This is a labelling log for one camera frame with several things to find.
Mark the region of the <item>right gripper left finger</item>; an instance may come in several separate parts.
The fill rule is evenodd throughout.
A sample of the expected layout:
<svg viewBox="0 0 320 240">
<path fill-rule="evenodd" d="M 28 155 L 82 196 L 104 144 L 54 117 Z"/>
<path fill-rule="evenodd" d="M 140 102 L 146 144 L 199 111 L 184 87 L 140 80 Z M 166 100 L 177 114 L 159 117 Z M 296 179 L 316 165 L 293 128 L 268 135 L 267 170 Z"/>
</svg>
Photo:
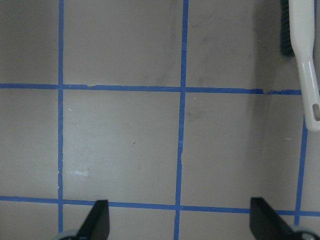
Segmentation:
<svg viewBox="0 0 320 240">
<path fill-rule="evenodd" d="M 97 200 L 77 231 L 56 235 L 57 240 L 107 240 L 110 234 L 108 200 Z"/>
</svg>

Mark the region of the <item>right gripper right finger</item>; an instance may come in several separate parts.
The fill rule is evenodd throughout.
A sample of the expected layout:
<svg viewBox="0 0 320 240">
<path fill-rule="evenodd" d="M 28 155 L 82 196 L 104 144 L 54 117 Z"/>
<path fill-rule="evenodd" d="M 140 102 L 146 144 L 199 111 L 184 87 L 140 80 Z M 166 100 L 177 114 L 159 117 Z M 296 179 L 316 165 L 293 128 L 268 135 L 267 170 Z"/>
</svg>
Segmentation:
<svg viewBox="0 0 320 240">
<path fill-rule="evenodd" d="M 250 199 L 249 228 L 256 240 L 318 240 L 312 230 L 288 225 L 262 197 Z"/>
</svg>

